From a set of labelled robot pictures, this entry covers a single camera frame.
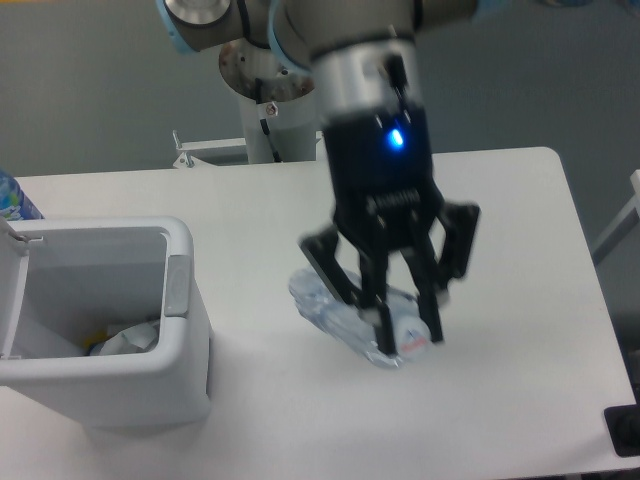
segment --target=bottle label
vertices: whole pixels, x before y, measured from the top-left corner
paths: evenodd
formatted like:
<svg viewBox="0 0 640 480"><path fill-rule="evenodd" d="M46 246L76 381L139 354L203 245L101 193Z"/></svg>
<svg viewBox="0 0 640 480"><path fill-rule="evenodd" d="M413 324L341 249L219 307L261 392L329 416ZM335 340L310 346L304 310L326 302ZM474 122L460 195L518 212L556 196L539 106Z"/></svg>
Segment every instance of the bottle label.
<svg viewBox="0 0 640 480"><path fill-rule="evenodd" d="M394 329L398 354L413 360L422 355L431 342L427 325L418 317L404 316L398 320Z"/></svg>
<svg viewBox="0 0 640 480"><path fill-rule="evenodd" d="M9 205L9 207L0 210L0 217L6 220L24 220L20 213L20 205Z"/></svg>

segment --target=gray wall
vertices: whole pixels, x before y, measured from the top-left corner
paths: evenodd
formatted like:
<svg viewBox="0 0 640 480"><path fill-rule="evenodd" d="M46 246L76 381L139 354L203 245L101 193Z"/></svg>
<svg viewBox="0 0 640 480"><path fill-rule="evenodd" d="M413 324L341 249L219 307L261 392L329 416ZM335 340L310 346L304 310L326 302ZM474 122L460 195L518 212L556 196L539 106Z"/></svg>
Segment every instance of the gray wall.
<svg viewBox="0 0 640 480"><path fill-rule="evenodd" d="M420 39L434 150L554 148L592 241L640 168L640 20L613 0L514 4ZM216 61L177 55L151 0L1 6L0 165L16 175L167 168L174 128L183 140L240 136ZM640 312L637 240L600 269L625 324Z"/></svg>

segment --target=white trash bin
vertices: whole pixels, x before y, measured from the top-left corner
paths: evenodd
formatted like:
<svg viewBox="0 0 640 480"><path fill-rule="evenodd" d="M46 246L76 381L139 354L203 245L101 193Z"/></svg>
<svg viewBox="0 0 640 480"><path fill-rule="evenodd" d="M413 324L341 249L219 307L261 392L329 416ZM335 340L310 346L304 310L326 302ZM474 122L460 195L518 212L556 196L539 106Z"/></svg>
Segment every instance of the white trash bin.
<svg viewBox="0 0 640 480"><path fill-rule="evenodd" d="M83 342L108 325L156 319L151 351L86 356ZM187 226L0 219L0 354L0 385L84 425L206 417L212 332Z"/></svg>

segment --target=crumpled plastic bottle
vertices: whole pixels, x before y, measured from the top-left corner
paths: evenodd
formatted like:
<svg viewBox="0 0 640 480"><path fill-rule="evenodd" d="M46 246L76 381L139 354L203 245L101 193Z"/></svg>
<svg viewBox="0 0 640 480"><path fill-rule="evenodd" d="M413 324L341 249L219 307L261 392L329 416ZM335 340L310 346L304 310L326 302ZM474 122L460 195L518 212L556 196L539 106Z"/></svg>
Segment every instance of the crumpled plastic bottle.
<svg viewBox="0 0 640 480"><path fill-rule="evenodd" d="M353 272L347 275L354 284L360 285L358 275ZM358 309L336 300L312 268L292 275L289 292L300 315L377 367L400 368L422 356L431 343L429 328L419 317L416 299L406 292L389 288L387 293L398 351L393 357L378 350L373 326L360 319Z"/></svg>

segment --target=blue led light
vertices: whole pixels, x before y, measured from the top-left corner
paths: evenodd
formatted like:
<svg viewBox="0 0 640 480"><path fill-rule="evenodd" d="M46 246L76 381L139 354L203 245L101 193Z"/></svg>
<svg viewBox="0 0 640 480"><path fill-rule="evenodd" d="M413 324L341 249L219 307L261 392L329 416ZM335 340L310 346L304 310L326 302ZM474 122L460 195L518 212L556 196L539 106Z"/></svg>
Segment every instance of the blue led light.
<svg viewBox="0 0 640 480"><path fill-rule="evenodd" d="M404 138L397 128L394 128L387 135L389 146L394 150L401 150L404 147Z"/></svg>

